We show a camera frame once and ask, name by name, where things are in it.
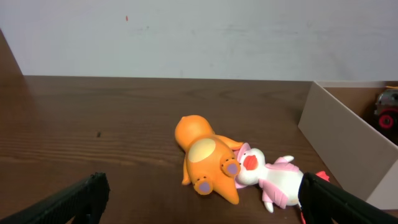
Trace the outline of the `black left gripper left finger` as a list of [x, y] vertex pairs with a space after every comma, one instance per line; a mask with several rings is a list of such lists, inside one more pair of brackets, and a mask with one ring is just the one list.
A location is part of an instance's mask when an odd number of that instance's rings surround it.
[[105, 173], [89, 177], [12, 214], [1, 224], [87, 223], [98, 224], [109, 200]]

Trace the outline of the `red grey toy truck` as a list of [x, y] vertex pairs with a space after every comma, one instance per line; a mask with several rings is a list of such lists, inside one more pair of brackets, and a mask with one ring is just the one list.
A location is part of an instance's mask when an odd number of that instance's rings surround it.
[[377, 96], [375, 106], [378, 126], [387, 131], [397, 130], [397, 87], [386, 86]]

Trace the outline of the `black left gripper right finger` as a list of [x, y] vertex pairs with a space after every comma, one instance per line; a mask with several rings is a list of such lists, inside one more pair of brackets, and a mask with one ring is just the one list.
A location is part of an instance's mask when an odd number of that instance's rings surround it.
[[397, 218], [306, 172], [298, 199], [306, 224], [397, 224]]

